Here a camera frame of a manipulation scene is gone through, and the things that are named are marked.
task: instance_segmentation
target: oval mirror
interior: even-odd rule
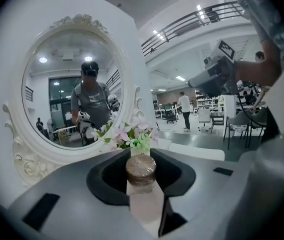
[[[88,146],[103,136],[121,108],[121,74],[106,41],[65,30],[44,41],[25,69],[24,110],[53,145]]]

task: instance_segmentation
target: railing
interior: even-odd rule
[[[202,26],[243,16],[243,8],[236,2],[225,2],[197,10],[170,23],[142,44],[144,57],[173,38]]]
[[[33,102],[33,90],[27,86],[25,87],[25,98],[28,101]]]
[[[112,85],[114,85],[116,83],[117,80],[120,79],[120,73],[117,70],[111,77],[110,79],[106,82],[107,87],[111,87]]]

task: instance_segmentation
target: jar lid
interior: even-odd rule
[[[149,155],[138,154],[126,162],[128,181],[133,186],[145,186],[155,180],[156,163]]]

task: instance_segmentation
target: ornate white mirror frame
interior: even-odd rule
[[[115,62],[121,68],[120,75],[123,87],[123,101],[117,120],[112,128],[104,135],[101,141],[96,141],[88,147],[67,148],[57,146],[45,140],[43,135],[37,134],[30,124],[23,106],[25,98],[26,79],[24,76],[27,64],[32,56],[35,55],[37,48],[51,36],[63,31],[86,31],[98,35],[107,44],[107,48],[114,56]],[[130,122],[134,115],[143,113],[138,107],[139,87],[132,82],[132,73],[126,63],[126,56],[123,49],[112,39],[107,29],[92,17],[76,15],[74,18],[65,17],[55,22],[49,29],[43,31],[35,37],[33,43],[25,54],[21,54],[17,63],[16,74],[10,80],[11,92],[3,111],[9,114],[10,120],[5,123],[13,132],[12,151],[14,164],[22,179],[28,186],[39,182],[49,173],[70,163],[91,158],[110,151],[107,144],[102,140],[110,137],[113,127],[119,126],[121,122]]]

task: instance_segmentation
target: gray t-shirt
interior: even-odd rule
[[[245,10],[244,17],[249,19],[261,42],[272,41],[281,52],[281,66],[284,70],[284,21],[270,0],[237,0]]]
[[[78,100],[80,100],[81,111],[87,112],[90,120],[95,123],[95,128],[99,129],[110,120],[110,110],[107,105],[109,95],[110,91],[104,83],[98,83],[95,90],[86,90],[83,83],[80,83],[71,93],[71,109],[79,111]]]

